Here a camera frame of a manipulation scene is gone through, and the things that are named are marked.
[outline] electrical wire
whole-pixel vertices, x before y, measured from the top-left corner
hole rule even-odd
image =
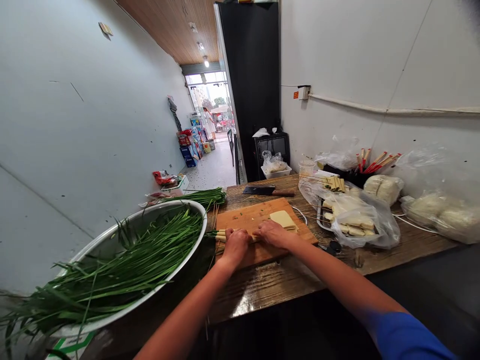
[[[294,210],[297,210],[297,211],[303,216],[303,218],[305,219],[305,225],[308,225],[308,224],[309,224],[309,221],[307,220],[307,217],[304,215],[303,212],[301,212],[301,211],[300,211],[299,209],[297,209],[296,207],[293,207],[293,206],[292,206],[291,208],[294,209]]]
[[[413,226],[414,228],[417,228],[417,229],[426,231],[426,232],[428,232],[428,233],[438,234],[438,232],[436,232],[436,231],[428,230],[428,229],[426,229],[426,228],[423,228],[423,227],[414,225],[414,224],[412,224],[411,222],[408,222],[407,220],[402,219],[401,216],[405,216],[405,214],[403,214],[403,215],[393,215],[393,216],[396,217],[396,218],[399,219],[399,220],[402,220],[404,223],[407,223],[407,224]]]
[[[347,108],[357,109],[374,114],[383,115],[404,115],[404,116],[438,116],[438,115],[474,115],[480,114],[480,107],[457,107],[457,108],[381,108],[370,105],[364,105],[357,102],[339,100],[332,97],[315,95],[310,92],[308,97],[322,100],[327,103],[341,105]]]

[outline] forearm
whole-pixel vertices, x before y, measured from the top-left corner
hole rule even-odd
[[[390,296],[334,256],[301,239],[287,249],[304,263],[357,319],[365,323],[368,312],[407,311]]]
[[[135,360],[186,358],[217,294],[234,270],[220,259],[166,318]]]

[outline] ceiling light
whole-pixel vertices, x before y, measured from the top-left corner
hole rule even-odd
[[[197,25],[194,22],[189,22],[188,26],[190,26],[190,30],[192,30],[194,33],[198,33],[199,31],[197,30]]]

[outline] kitchen knife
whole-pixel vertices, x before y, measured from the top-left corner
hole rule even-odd
[[[295,196],[293,190],[275,190],[275,185],[271,186],[247,186],[242,194],[271,195],[271,196]]]

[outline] blue sleeve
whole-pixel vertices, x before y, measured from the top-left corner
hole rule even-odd
[[[404,312],[370,314],[370,330],[383,359],[456,359],[420,321]]]

